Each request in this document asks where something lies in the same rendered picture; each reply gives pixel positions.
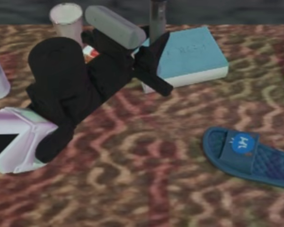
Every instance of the slipper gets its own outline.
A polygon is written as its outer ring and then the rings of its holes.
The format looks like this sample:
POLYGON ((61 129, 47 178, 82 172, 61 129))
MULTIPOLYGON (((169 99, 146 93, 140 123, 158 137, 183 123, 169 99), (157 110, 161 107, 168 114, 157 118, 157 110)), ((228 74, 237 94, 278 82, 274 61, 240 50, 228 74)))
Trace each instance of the slipper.
POLYGON ((209 161, 223 172, 284 188, 284 152, 259 143, 259 134, 211 127, 203 136, 209 161))

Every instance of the table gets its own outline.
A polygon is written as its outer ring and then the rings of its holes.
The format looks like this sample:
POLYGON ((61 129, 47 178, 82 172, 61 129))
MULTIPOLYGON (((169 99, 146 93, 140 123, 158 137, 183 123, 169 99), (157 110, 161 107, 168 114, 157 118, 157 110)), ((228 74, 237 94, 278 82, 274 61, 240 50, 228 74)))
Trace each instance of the table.
MULTIPOLYGON (((169 97, 145 95, 134 80, 47 167, 0 174, 0 227, 284 227, 284 189, 228 176, 201 149, 203 132, 223 126, 284 150, 284 26, 209 28, 230 61, 227 78, 169 97)), ((0 108, 29 103, 27 55, 53 35, 51 26, 0 26, 12 84, 0 108)))

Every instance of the gray wall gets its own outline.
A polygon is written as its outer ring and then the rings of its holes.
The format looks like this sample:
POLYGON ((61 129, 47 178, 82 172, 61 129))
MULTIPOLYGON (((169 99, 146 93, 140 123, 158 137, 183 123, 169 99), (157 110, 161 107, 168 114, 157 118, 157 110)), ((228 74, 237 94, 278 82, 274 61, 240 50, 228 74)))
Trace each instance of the gray wall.
MULTIPOLYGON (((61 0, 0 0, 0 24, 47 24, 61 0)), ((75 0, 104 5, 137 24, 148 22, 148 0, 75 0)), ((169 24, 284 24, 284 0, 169 0, 169 24)))

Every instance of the blue slide sandal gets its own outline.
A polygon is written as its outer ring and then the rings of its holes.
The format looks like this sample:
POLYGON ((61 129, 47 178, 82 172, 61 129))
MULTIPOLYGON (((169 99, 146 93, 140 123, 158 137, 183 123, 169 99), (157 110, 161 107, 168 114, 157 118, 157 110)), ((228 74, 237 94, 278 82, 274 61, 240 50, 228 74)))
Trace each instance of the blue slide sandal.
POLYGON ((259 134, 211 127, 203 136, 209 161, 223 172, 284 188, 284 152, 259 143, 259 134))

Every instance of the logo on sandal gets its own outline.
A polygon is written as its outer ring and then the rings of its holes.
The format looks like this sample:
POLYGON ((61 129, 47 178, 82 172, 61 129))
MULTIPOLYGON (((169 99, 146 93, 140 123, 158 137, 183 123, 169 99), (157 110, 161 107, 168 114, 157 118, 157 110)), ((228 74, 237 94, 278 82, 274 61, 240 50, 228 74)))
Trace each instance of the logo on sandal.
POLYGON ((239 133, 231 141, 231 147, 234 152, 239 154, 247 154, 252 151, 255 146, 255 140, 250 135, 239 133))

